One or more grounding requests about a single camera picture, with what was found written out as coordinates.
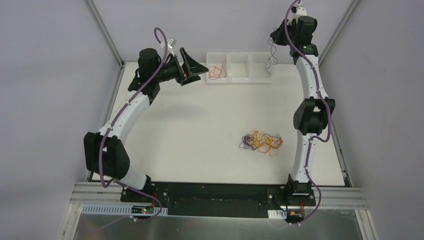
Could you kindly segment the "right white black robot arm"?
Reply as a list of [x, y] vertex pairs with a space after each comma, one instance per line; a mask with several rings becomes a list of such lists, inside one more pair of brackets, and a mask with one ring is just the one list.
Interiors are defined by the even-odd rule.
[[290, 56], [300, 75], [303, 101], [293, 116], [297, 145], [292, 170], [285, 186], [275, 194], [275, 201], [290, 205], [315, 206], [312, 165], [318, 141], [328, 142], [331, 137], [332, 113], [335, 99], [329, 98], [319, 73], [319, 52], [312, 43], [318, 21], [310, 16], [284, 19], [270, 34], [279, 46], [289, 46]]

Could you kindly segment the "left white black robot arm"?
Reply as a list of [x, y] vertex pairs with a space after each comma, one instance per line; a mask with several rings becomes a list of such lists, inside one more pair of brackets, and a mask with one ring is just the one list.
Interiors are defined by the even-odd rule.
[[182, 64], [172, 53], [160, 57], [154, 48], [141, 50], [138, 68], [120, 109], [97, 132], [88, 132], [83, 138], [86, 168], [133, 188], [134, 197], [143, 203], [152, 198], [153, 189], [148, 185], [151, 179], [131, 166], [125, 141], [141, 114], [152, 105], [161, 83], [175, 80], [185, 86], [209, 71], [183, 47], [180, 53]]

